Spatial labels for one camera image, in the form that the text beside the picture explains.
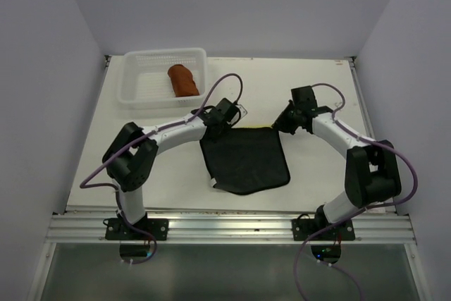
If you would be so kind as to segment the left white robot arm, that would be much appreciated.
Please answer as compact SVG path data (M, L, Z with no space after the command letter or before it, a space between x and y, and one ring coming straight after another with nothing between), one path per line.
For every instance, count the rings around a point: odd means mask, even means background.
M116 202L123 233L136 240L149 230L142 186L158 155L188 142L220 137L246 113L237 102L223 98L215 106L194 110L166 125L144 129L125 124L102 158L108 176L118 185Z

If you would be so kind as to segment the yellow towel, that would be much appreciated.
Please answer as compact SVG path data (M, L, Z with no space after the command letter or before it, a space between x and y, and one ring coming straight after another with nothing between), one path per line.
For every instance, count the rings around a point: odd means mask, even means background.
M290 182L280 135L273 128L233 128L199 144L211 186L217 190L244 196Z

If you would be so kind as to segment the brown towel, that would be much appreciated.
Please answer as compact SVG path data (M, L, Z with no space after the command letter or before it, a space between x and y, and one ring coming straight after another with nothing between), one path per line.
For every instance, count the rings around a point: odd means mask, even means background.
M192 72L182 64L176 64L168 69L173 91L176 97L199 96L199 90Z

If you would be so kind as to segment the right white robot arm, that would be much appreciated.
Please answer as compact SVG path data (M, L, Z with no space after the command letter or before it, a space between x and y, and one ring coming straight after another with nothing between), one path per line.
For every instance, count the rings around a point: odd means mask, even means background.
M314 93L319 86L318 83L291 89L292 99L273 127L291 135L301 128L327 142L345 159L344 191L318 207L314 219L298 218L295 222L301 231L327 240L345 225L345 217L398 196L402 186L396 154L391 151L393 145L367 138L337 117L346 99L335 86L324 84L339 94L339 106L319 106Z

